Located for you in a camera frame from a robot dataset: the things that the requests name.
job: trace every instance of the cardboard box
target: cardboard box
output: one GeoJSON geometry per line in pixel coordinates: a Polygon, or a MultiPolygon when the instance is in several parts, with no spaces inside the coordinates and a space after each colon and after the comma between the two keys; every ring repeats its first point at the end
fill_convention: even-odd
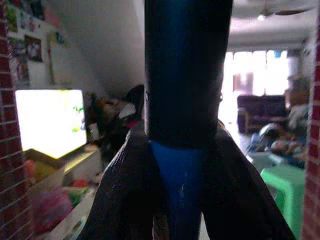
{"type": "Polygon", "coordinates": [[[36,184],[29,189],[33,198],[41,192],[62,187],[65,177],[65,164],[34,149],[24,152],[26,160],[35,162],[36,184]]]}

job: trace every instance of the red brick wall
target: red brick wall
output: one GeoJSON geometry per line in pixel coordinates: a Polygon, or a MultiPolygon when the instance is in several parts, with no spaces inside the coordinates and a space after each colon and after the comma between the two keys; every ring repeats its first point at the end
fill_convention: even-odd
{"type": "Polygon", "coordinates": [[[317,34],[316,69],[311,83],[308,162],[304,196],[303,240],[320,239],[320,30],[317,34]]]}
{"type": "Polygon", "coordinates": [[[0,0],[0,240],[32,237],[32,212],[10,76],[4,0],[0,0]]]}

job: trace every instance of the purple sofa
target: purple sofa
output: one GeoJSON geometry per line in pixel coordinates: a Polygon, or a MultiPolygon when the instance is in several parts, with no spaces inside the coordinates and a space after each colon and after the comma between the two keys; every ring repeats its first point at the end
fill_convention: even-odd
{"type": "Polygon", "coordinates": [[[285,96],[241,95],[237,103],[240,133],[257,132],[270,123],[287,125],[285,96]]]}

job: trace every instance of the black cloth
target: black cloth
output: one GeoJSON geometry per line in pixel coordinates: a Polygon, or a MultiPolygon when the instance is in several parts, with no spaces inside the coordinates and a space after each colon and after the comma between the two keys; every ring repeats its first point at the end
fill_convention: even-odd
{"type": "MultiPolygon", "coordinates": [[[[210,239],[294,240],[256,169],[219,127],[205,162],[202,212],[210,239]]],[[[79,240],[169,239],[166,194],[143,127],[106,169],[79,240]]]]}

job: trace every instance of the stool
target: stool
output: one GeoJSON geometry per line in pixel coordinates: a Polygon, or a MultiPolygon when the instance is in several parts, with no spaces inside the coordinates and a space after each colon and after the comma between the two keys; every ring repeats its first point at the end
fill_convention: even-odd
{"type": "Polygon", "coordinates": [[[297,239],[302,227],[303,197],[305,194],[305,173],[303,170],[280,165],[262,171],[264,182],[278,192],[275,202],[297,239]]]}

